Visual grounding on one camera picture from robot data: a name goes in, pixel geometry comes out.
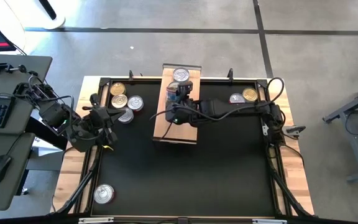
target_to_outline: black bracket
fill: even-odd
[[[189,221],[188,218],[185,218],[185,217],[181,218],[181,217],[179,217],[177,224],[191,224],[191,222]]]
[[[13,90],[13,95],[17,98],[24,99],[25,93],[29,89],[28,83],[19,83],[16,85],[15,89]]]
[[[99,81],[99,87],[107,85],[107,83],[109,83],[110,80],[111,80],[111,78],[101,78]]]
[[[229,73],[227,74],[227,77],[229,78],[229,82],[233,83],[233,68],[230,68]]]
[[[299,138],[299,134],[306,129],[306,126],[284,126],[282,128],[283,134],[295,139]]]
[[[132,73],[132,70],[129,71],[129,81],[134,80],[134,74]]]
[[[267,80],[256,80],[256,83],[258,83],[263,88],[267,88]]]

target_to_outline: gray floor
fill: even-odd
[[[68,27],[257,29],[252,0],[51,2],[65,9]],[[265,29],[358,30],[358,0],[259,0],[259,6]],[[358,92],[358,35],[266,39],[294,121],[307,127],[300,148],[315,213],[358,221],[358,183],[346,182],[358,172],[352,149],[339,122],[321,120]],[[231,67],[235,77],[266,77],[260,47],[258,34],[27,32],[25,51],[52,56],[47,80],[60,95],[78,96],[84,75],[127,75],[131,69],[158,76],[163,63],[201,65],[205,77],[224,77]],[[33,188],[43,193],[15,198],[0,218],[49,211],[57,174],[33,172],[31,179],[40,181]]]

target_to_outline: black tray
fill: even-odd
[[[106,205],[88,198],[93,216],[269,217],[277,210],[275,187],[267,170],[259,117],[228,118],[198,128],[197,145],[152,141],[160,78],[102,78],[101,88],[122,82],[127,96],[144,100],[129,124],[117,122],[114,152],[102,150],[97,180],[115,198]],[[260,80],[202,79],[200,99],[223,101]],[[111,106],[109,94],[108,105]]]

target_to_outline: wooden board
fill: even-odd
[[[78,105],[76,107],[76,112],[79,115],[84,116],[87,114],[87,112],[83,111],[81,107],[90,106],[89,97],[91,96],[91,94],[98,92],[100,78],[103,77],[100,76],[84,77]],[[155,77],[134,77],[134,78],[147,79],[147,78],[155,78]],[[224,80],[227,78],[215,78],[215,79]],[[256,78],[237,78],[237,79],[255,80]],[[273,81],[269,88],[270,98],[276,96],[279,93],[280,89],[281,89],[280,82]],[[287,117],[285,125],[286,126],[294,125],[286,89],[284,89],[282,95],[277,99],[276,104],[280,105],[281,110],[285,113],[285,116]],[[289,146],[299,151],[298,141],[286,138],[286,142]],[[307,212],[314,214],[313,206],[310,199],[308,183],[306,180],[305,170],[302,165],[302,160],[299,158],[298,155],[296,155],[294,152],[291,152],[291,150],[287,149],[286,147],[281,148],[281,153],[282,153],[282,161],[283,161],[285,178],[287,180],[288,188],[291,190],[292,194],[300,202],[303,208]],[[84,156],[85,156],[84,153],[80,153],[76,150],[71,150],[65,154],[65,158],[62,164],[62,169],[60,171],[59,179],[55,190],[55,197],[53,199],[54,205],[57,210],[63,206],[63,204],[68,200],[68,198],[76,189],[80,180]],[[282,192],[277,185],[276,185],[276,189],[278,194],[278,202],[279,202],[280,210],[283,213],[285,213]],[[88,198],[88,194],[89,194],[89,188],[87,188],[83,193],[83,200],[81,202],[80,211],[83,211],[85,209],[86,199]]]
[[[172,77],[173,71],[174,68],[164,68],[162,71],[161,89],[160,89],[160,96],[158,98],[158,107],[156,113],[165,111],[165,100],[167,97],[166,89],[169,83],[173,82],[173,77]],[[194,100],[198,100],[200,96],[201,71],[189,70],[189,73],[190,73],[189,81],[193,82],[193,90],[190,92],[189,96]],[[165,120],[164,114],[157,116],[155,119],[154,137],[161,138],[167,132],[169,125],[170,123],[167,120]],[[197,141],[197,128],[191,127],[190,124],[181,124],[181,125],[172,124],[170,129],[168,130],[167,135],[165,135],[164,138],[167,139],[162,139],[161,141],[195,144],[194,141]]]

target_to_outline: desk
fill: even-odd
[[[98,92],[100,78],[101,77],[84,77],[83,85],[80,92],[80,97],[78,100],[78,105],[76,108],[76,112],[80,114],[80,116],[84,116],[87,114],[87,111],[83,111],[81,108],[82,106],[90,105],[89,97],[92,93]],[[273,98],[274,96],[276,96],[280,91],[280,88],[281,87],[279,82],[273,82],[269,89],[270,97]],[[106,95],[107,92],[103,91],[101,97],[102,102],[105,101]],[[287,93],[285,90],[281,95],[281,97],[276,101],[276,103],[280,105],[281,109],[283,110],[283,112],[287,117],[285,125],[287,126],[293,125]],[[292,139],[286,139],[286,141],[289,146],[294,147],[296,150],[299,150],[297,141]],[[296,154],[289,151],[285,147],[281,148],[281,152],[282,152],[282,161],[283,161],[288,188],[291,190],[291,192],[296,197],[296,199],[306,209],[306,211],[313,213],[310,193],[308,190],[308,184],[306,181],[305,171],[303,169],[301,159]],[[66,200],[76,189],[76,186],[79,183],[79,179],[81,175],[81,168],[83,165],[84,156],[85,154],[82,154],[75,150],[69,151],[65,154],[65,158],[62,164],[62,169],[57,183],[57,188],[55,191],[55,198],[53,200],[54,205],[56,206],[57,209],[63,206]],[[278,202],[279,202],[280,210],[283,213],[285,213],[285,206],[284,206],[281,190],[278,188],[278,186],[276,186],[276,189],[278,194]],[[89,194],[89,188],[87,187],[85,188],[84,195],[81,201],[80,211],[83,211],[85,209],[88,194]]]
[[[28,70],[34,70],[39,74],[39,78],[44,80],[49,66],[52,62],[51,57],[21,56],[21,55],[0,55],[0,63],[10,63],[12,66],[25,65]],[[0,74],[0,93],[12,93],[16,85],[20,82],[27,82],[29,75],[15,71],[12,74],[2,72]],[[24,101],[16,100],[12,113],[6,124],[7,129],[0,129],[0,132],[7,131],[6,134],[0,133],[0,155],[5,154],[18,134],[8,134],[9,128],[15,126],[25,129],[29,121],[32,106]],[[4,180],[0,183],[0,210],[9,208],[12,198],[20,187],[25,165],[34,141],[35,134],[27,131],[21,136],[12,148],[12,162],[9,165]]]

